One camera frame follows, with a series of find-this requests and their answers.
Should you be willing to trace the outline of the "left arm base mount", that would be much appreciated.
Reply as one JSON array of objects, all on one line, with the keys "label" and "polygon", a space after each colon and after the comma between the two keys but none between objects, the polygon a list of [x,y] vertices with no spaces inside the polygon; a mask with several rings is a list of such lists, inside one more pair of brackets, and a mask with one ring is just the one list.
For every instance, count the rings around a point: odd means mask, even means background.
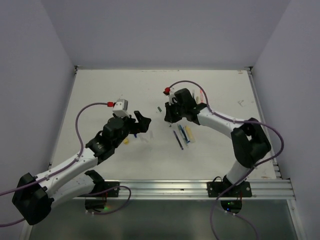
[{"label": "left arm base mount", "polygon": [[92,215],[109,214],[109,210],[106,209],[108,199],[119,197],[120,183],[118,181],[105,181],[95,170],[88,170],[84,174],[89,177],[89,183],[93,184],[89,191],[78,195],[86,198],[85,209]]}]

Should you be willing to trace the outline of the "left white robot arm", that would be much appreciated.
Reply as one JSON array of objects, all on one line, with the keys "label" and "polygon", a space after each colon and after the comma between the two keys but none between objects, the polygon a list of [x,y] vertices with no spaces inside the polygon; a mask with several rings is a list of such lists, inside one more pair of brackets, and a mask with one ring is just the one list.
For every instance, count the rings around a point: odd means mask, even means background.
[{"label": "left white robot arm", "polygon": [[128,135],[148,131],[152,120],[139,111],[134,115],[114,115],[73,157],[35,176],[23,175],[12,197],[23,219],[31,226],[36,225],[54,207],[78,196],[117,197],[120,184],[106,182],[93,168],[110,158]]}]

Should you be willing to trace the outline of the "blue pen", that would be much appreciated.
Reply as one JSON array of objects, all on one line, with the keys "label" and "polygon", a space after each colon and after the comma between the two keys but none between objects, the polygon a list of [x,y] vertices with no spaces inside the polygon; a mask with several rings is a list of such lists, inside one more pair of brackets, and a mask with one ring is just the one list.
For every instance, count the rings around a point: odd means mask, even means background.
[{"label": "blue pen", "polygon": [[178,124],[177,126],[178,126],[179,132],[180,132],[180,134],[181,134],[181,137],[182,137],[184,143],[187,145],[188,143],[187,143],[186,138],[185,138],[185,135],[184,135],[184,133],[183,133],[183,131],[182,131],[181,125]]}]

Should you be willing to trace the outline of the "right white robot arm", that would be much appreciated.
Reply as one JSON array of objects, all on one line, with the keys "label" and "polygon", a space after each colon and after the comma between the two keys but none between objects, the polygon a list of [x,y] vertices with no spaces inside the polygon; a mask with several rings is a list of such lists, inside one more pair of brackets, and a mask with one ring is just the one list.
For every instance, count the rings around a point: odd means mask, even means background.
[{"label": "right white robot arm", "polygon": [[173,91],[167,87],[163,93],[169,97],[165,103],[166,122],[173,124],[185,118],[231,139],[236,161],[223,177],[222,189],[227,196],[235,196],[241,190],[241,178],[271,151],[271,144],[258,120],[231,119],[225,114],[210,111],[206,103],[196,103],[186,88]]}]

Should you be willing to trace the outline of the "purple pen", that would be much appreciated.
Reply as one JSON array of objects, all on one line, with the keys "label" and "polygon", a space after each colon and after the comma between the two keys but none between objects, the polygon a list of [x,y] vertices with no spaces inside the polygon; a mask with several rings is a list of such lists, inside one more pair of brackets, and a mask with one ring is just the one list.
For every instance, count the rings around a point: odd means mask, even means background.
[{"label": "purple pen", "polygon": [[184,150],[184,147],[183,147],[183,145],[182,145],[182,143],[181,143],[181,141],[180,141],[180,139],[179,139],[179,137],[177,135],[177,132],[175,130],[173,130],[173,134],[174,134],[174,136],[175,136],[175,138],[176,138],[176,140],[177,140],[177,142],[179,144],[180,149]]}]

